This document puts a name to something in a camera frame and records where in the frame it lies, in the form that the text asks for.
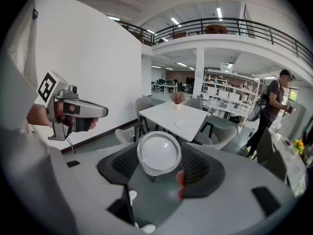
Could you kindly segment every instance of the man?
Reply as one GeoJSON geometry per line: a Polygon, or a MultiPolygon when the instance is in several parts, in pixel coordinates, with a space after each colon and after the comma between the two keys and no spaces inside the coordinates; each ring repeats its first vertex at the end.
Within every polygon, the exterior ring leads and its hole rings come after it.
{"type": "Polygon", "coordinates": [[[266,95],[269,95],[269,99],[266,101],[265,108],[260,115],[260,123],[257,132],[250,138],[246,147],[251,145],[251,149],[247,154],[247,157],[252,156],[256,150],[256,146],[261,139],[265,128],[269,128],[273,121],[277,118],[280,110],[289,111],[287,105],[281,104],[284,98],[284,89],[288,87],[288,82],[291,82],[291,74],[288,70],[282,70],[279,73],[279,78],[273,80],[266,91],[266,95]]]}

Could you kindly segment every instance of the white column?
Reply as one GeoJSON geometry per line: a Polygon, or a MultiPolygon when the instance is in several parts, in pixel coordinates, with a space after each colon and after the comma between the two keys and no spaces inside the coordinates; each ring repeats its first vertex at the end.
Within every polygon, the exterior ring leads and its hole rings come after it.
{"type": "Polygon", "coordinates": [[[193,98],[197,98],[202,89],[203,81],[203,70],[204,70],[204,48],[197,48],[197,61],[195,70],[195,84],[194,92],[192,93],[193,98]]]}
{"type": "Polygon", "coordinates": [[[141,58],[141,90],[143,96],[151,95],[151,58],[141,58]]]}

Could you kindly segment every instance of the shelf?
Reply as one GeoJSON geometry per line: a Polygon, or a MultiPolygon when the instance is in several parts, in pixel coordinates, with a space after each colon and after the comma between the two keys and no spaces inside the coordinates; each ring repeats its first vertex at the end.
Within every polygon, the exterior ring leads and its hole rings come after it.
{"type": "Polygon", "coordinates": [[[254,78],[252,77],[248,77],[248,76],[244,76],[244,75],[239,75],[239,74],[234,74],[234,73],[225,73],[225,72],[221,72],[221,71],[217,71],[217,70],[207,70],[206,71],[207,73],[215,73],[215,74],[223,74],[225,76],[233,76],[233,77],[239,77],[241,79],[244,79],[244,80],[247,80],[249,82],[255,82],[255,83],[258,83],[258,81],[254,80],[254,78]]]}
{"type": "Polygon", "coordinates": [[[206,106],[208,106],[210,108],[214,108],[214,109],[217,109],[217,110],[220,110],[220,111],[225,111],[225,112],[237,114],[237,115],[240,115],[240,116],[243,116],[243,117],[246,117],[246,118],[249,116],[247,112],[244,112],[244,111],[241,111],[241,110],[238,110],[238,109],[235,109],[235,108],[230,108],[229,106],[224,108],[224,107],[221,107],[221,106],[217,106],[216,104],[209,104],[208,101],[203,101],[202,104],[206,105],[206,106]]]}
{"type": "MultiPolygon", "coordinates": [[[[205,79],[209,79],[209,77],[206,77],[205,79]]],[[[215,78],[210,78],[210,80],[215,80],[215,78]]],[[[223,82],[227,82],[227,80],[222,80],[222,79],[217,79],[217,80],[220,80],[220,81],[223,81],[223,82]]]]}
{"type": "Polygon", "coordinates": [[[220,97],[220,96],[217,96],[217,95],[211,95],[211,94],[208,94],[208,93],[201,93],[201,94],[205,94],[206,96],[216,97],[216,98],[219,98],[221,100],[226,100],[226,101],[229,101],[229,102],[232,102],[232,103],[236,103],[236,104],[240,104],[240,105],[244,105],[244,106],[247,106],[247,107],[252,107],[253,106],[251,104],[243,103],[242,101],[234,101],[234,100],[230,100],[229,98],[224,98],[224,97],[220,97]]]}
{"type": "Polygon", "coordinates": [[[223,87],[227,87],[227,88],[232,88],[232,89],[236,89],[236,90],[239,90],[239,91],[242,91],[244,93],[248,93],[248,94],[251,94],[251,95],[256,95],[256,93],[253,93],[247,89],[242,89],[242,88],[237,88],[237,87],[233,87],[233,86],[230,86],[230,85],[226,85],[226,84],[216,84],[216,83],[212,83],[212,82],[204,82],[204,84],[213,84],[213,85],[219,85],[219,86],[223,86],[223,87]]]}

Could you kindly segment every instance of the hand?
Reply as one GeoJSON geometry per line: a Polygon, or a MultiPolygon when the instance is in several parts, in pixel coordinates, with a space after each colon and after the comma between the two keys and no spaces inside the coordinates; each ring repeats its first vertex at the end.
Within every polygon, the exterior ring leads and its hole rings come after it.
{"type": "Polygon", "coordinates": [[[186,185],[186,183],[185,183],[185,175],[184,175],[184,172],[181,170],[181,171],[179,171],[177,174],[176,174],[176,180],[177,180],[177,182],[182,186],[182,189],[180,189],[179,191],[178,191],[178,199],[180,200],[180,201],[182,201],[182,191],[183,191],[183,189],[184,189],[184,187],[185,187],[185,185],[186,185]]]}
{"type": "Polygon", "coordinates": [[[288,108],[289,108],[288,105],[284,105],[282,110],[287,112],[287,111],[288,111],[288,108]]]}
{"type": "MultiPolygon", "coordinates": [[[[74,105],[70,105],[69,109],[70,109],[71,113],[74,113],[74,108],[75,108],[74,105]]],[[[54,104],[54,115],[55,115],[55,117],[56,118],[60,118],[63,115],[63,113],[64,113],[64,111],[63,111],[63,102],[61,102],[61,101],[55,102],[55,104],[54,104]]],[[[65,118],[66,118],[68,123],[72,124],[73,117],[66,116],[65,118]]],[[[99,119],[97,119],[97,118],[93,119],[93,122],[91,123],[90,128],[89,128],[90,130],[92,130],[94,127],[96,127],[96,122],[98,122],[98,120],[99,119]]]]}

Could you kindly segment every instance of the cap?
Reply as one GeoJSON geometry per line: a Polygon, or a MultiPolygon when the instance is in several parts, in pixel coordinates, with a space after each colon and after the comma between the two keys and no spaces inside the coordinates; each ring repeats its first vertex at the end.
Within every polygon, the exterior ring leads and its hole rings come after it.
{"type": "Polygon", "coordinates": [[[286,70],[286,69],[283,69],[283,70],[279,73],[279,76],[281,76],[281,75],[287,75],[287,76],[290,77],[291,80],[294,79],[294,76],[290,73],[289,70],[286,70]]]}

